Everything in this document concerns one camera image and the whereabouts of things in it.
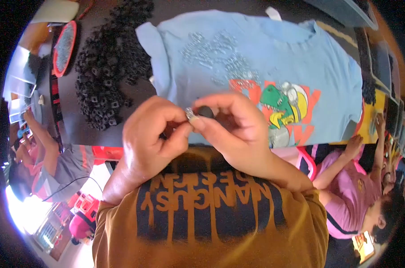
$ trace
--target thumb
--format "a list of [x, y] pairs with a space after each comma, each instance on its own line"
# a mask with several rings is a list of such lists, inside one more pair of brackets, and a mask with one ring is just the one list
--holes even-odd
[[189, 120], [189, 123], [220, 152], [243, 142], [214, 119], [194, 116]]
[[184, 153], [189, 146], [188, 137], [192, 129], [189, 123], [180, 125], [162, 145], [160, 156], [174, 159]]

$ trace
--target orange t-shirt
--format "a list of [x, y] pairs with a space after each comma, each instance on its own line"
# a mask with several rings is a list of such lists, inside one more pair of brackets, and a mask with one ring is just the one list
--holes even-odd
[[324, 267], [327, 246], [317, 190], [228, 168], [160, 174], [118, 206], [101, 202], [93, 258], [98, 268]]

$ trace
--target green dinosaur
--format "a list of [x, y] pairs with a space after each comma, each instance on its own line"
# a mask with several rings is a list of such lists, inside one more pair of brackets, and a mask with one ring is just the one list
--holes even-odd
[[[280, 113], [280, 118], [282, 119], [286, 119], [290, 116], [293, 117], [293, 111], [291, 109], [291, 105], [289, 104], [288, 97], [271, 84], [268, 85], [262, 92], [260, 103], [268, 109], [272, 109], [273, 114]], [[278, 126], [271, 124], [269, 128], [274, 129], [285, 126], [283, 120], [278, 120], [277, 122]]]

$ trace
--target dark table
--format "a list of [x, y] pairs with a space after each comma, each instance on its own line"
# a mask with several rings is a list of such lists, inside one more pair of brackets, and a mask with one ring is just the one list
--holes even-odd
[[[88, 5], [89, 0], [82, 0], [78, 14], [80, 14]], [[269, 6], [276, 8], [282, 19], [291, 22], [302, 22], [309, 19], [321, 21], [328, 24], [338, 32], [348, 35], [355, 43], [356, 37], [353, 28], [345, 28], [339, 22], [329, 17], [327, 14], [317, 8], [304, 3], [303, 1], [284, 1], [282, 3], [270, 3], [268, 1], [235, 1], [235, 0], [206, 0], [206, 1], [188, 1], [188, 0], [154, 0], [155, 11], [153, 18], [149, 21], [153, 25], [172, 19], [173, 17], [192, 11], [218, 9], [226, 12], [239, 12], [245, 15], [267, 16], [266, 8]], [[92, 9], [79, 22], [80, 27], [80, 44], [77, 54], [82, 50], [84, 40], [92, 32], [92, 28], [104, 24], [104, 18], [109, 16], [109, 9], [116, 5], [117, 1], [106, 0], [96, 1]], [[347, 42], [344, 38], [332, 35], [338, 43], [352, 56], [357, 62], [360, 62], [358, 49]], [[61, 103], [61, 110], [64, 120], [64, 135], [68, 136], [69, 142], [74, 144], [84, 144], [93, 146], [111, 146], [122, 147], [122, 128], [123, 124], [110, 127], [106, 131], [98, 131], [88, 128], [85, 118], [80, 115], [80, 106], [77, 104], [75, 81], [77, 73], [74, 68], [66, 76], [58, 79], [58, 89]], [[122, 108], [120, 115], [128, 118], [132, 112], [150, 96], [156, 94], [155, 89], [149, 81], [140, 81], [134, 87], [121, 84], [120, 88], [127, 96], [134, 99], [134, 104], [130, 108]]]

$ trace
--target black cable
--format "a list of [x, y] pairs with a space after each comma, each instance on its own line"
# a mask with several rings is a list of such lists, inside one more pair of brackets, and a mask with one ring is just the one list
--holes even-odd
[[91, 177], [89, 177], [89, 176], [84, 176], [84, 177], [80, 177], [80, 178], [77, 178], [77, 179], [75, 179], [75, 180], [72, 180], [69, 184], [67, 184], [66, 186], [62, 187], [60, 190], [56, 190], [52, 195], [46, 197], [44, 200], [42, 200], [42, 202], [47, 201], [49, 198], [53, 197], [53, 196], [54, 196], [55, 194], [57, 194], [58, 192], [62, 191], [63, 189], [65, 189], [67, 186], [69, 186], [69, 185], [72, 184], [73, 182], [75, 182], [75, 181], [77, 181], [77, 180], [80, 180], [80, 179], [84, 179], [84, 178], [90, 178], [90, 179], [92, 179], [93, 181], [95, 181], [95, 183], [97, 184], [98, 188], [101, 190], [101, 192], [103, 192], [103, 189], [101, 189], [100, 185], [98, 184], [98, 182], [97, 182], [94, 178], [91, 178]]

